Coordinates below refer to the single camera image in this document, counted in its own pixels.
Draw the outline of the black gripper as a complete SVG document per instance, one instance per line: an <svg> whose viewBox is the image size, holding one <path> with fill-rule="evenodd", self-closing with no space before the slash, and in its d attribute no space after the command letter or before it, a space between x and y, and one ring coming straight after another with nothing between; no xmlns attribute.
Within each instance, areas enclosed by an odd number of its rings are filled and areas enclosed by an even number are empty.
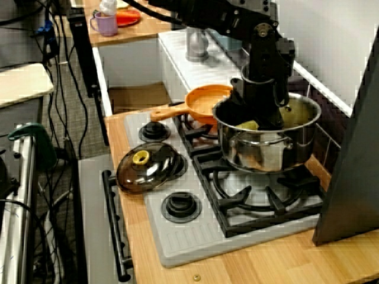
<svg viewBox="0 0 379 284"><path fill-rule="evenodd" d="M286 106L290 100L286 80L272 79L256 83L232 79L230 83L233 87L231 100L260 121L261 128L283 127L280 108Z"/></svg>

